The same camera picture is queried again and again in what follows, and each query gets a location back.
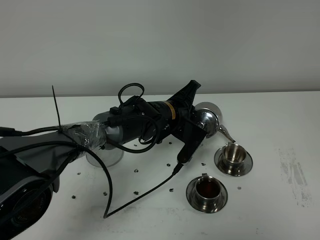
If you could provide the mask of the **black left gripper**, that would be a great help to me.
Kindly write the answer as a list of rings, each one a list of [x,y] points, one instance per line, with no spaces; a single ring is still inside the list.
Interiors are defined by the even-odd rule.
[[[170,134],[185,145],[191,144],[196,137],[204,134],[204,131],[191,120],[195,111],[193,101],[200,86],[197,81],[191,80],[164,102],[171,112]]]

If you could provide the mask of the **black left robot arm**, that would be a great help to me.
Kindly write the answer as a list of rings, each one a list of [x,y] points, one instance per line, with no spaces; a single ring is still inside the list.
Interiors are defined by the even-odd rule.
[[[83,155],[107,169],[95,150],[138,154],[167,136],[184,146],[173,174],[188,163],[205,137],[193,121],[193,101],[200,84],[191,80],[165,101],[134,95],[93,120],[30,131],[0,129],[0,237],[10,240],[35,224],[59,190],[60,175]]]

